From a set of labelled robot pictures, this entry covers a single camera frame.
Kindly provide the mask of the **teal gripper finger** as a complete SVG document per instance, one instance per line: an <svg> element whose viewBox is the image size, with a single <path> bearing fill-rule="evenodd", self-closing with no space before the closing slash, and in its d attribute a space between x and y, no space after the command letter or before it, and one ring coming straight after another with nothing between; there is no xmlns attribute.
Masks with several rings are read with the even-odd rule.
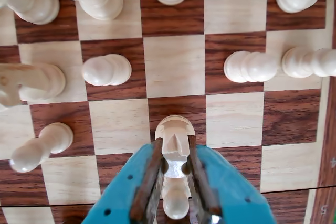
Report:
<svg viewBox="0 0 336 224"><path fill-rule="evenodd" d="M188 137L188 184L198 223L276 223L267 199L218 151Z"/></svg>
<svg viewBox="0 0 336 224"><path fill-rule="evenodd" d="M154 223L164 181L162 142L145 144L129 158L83 223Z"/></svg>

